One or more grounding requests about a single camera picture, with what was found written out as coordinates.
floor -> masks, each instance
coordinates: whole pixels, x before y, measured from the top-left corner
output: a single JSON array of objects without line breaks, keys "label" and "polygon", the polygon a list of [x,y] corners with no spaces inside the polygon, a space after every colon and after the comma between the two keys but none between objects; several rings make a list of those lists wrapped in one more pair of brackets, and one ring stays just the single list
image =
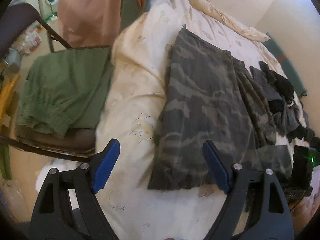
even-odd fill
[{"label": "floor", "polygon": [[[57,20],[50,23],[51,27],[58,32],[58,22]],[[23,56],[21,62],[20,75],[21,78],[16,87],[16,92],[20,93],[23,89],[25,83],[25,77],[28,74],[29,68],[31,67],[33,61],[41,56],[50,52],[48,39],[46,36],[46,31],[42,30],[40,32],[42,42],[36,50],[30,55]],[[57,41],[53,41],[55,50],[62,50],[64,47]],[[12,120],[11,127],[15,127],[14,119]],[[11,130],[10,137],[14,138],[14,130]],[[27,211],[32,214],[38,192],[35,190],[35,182],[37,175],[40,173],[42,167],[52,160],[51,157],[38,155],[30,152],[22,152],[13,147],[10,147],[10,164],[12,171],[12,179],[17,180],[22,194],[25,198]]]}]

white cloth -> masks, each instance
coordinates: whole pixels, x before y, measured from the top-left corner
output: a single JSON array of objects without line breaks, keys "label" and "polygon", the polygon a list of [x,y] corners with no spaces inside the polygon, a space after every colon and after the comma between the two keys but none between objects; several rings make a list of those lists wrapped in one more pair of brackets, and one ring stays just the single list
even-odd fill
[{"label": "white cloth", "polygon": [[[206,15],[214,11],[210,6],[207,0],[153,0],[151,10],[125,29],[113,45],[113,83],[97,128],[96,150],[102,151],[111,138],[116,138],[121,152],[97,198],[121,240],[203,239],[226,198],[216,186],[213,194],[201,198],[198,188],[147,190],[154,157],[153,130],[166,101],[167,55],[182,25],[230,51],[246,68],[260,68],[258,61],[262,60],[283,74],[280,64],[259,42],[266,38],[264,34],[220,12],[210,15],[223,15],[223,20]],[[232,23],[227,25],[237,33],[220,21]],[[278,136],[278,144],[288,141]]]}]

green cloth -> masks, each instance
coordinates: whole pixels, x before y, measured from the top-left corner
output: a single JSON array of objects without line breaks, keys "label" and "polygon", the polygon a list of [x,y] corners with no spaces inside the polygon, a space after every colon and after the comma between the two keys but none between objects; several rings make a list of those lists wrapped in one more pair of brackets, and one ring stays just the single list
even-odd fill
[{"label": "green cloth", "polygon": [[4,180],[12,179],[9,146],[0,144],[0,171]]},{"label": "green cloth", "polygon": [[64,136],[94,129],[109,91],[111,47],[70,49],[38,57],[19,98],[18,125]]}]

printed pattern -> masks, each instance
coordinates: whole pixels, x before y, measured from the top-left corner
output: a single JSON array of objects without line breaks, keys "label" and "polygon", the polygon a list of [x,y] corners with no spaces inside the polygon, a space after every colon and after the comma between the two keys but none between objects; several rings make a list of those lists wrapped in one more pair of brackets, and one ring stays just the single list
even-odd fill
[{"label": "printed pattern", "polygon": [[160,118],[151,189],[211,183],[202,157],[208,139],[249,168],[291,170],[287,147],[274,146],[276,130],[268,102],[244,62],[186,28],[173,47],[168,97]]}]

bedsheet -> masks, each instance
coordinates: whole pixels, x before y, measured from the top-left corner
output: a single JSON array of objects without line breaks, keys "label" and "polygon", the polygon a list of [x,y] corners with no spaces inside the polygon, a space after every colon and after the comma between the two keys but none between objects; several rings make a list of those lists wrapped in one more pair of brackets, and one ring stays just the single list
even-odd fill
[{"label": "bedsheet", "polygon": [[[226,198],[216,186],[201,190],[147,190],[154,157],[153,132],[166,101],[167,55],[183,24],[205,41],[230,51],[247,69],[250,65],[260,69],[262,60],[284,75],[280,64],[261,43],[267,36],[218,12],[209,1],[152,0],[150,11],[125,29],[113,45],[112,87],[96,132],[97,152],[111,138],[118,139],[121,146],[111,176],[97,194],[121,240],[203,239]],[[296,95],[295,102],[305,126]],[[294,142],[306,145],[303,141]],[[286,138],[277,135],[277,144],[288,145],[292,154],[293,144],[289,145]],[[66,169],[76,167],[64,163]]]}]

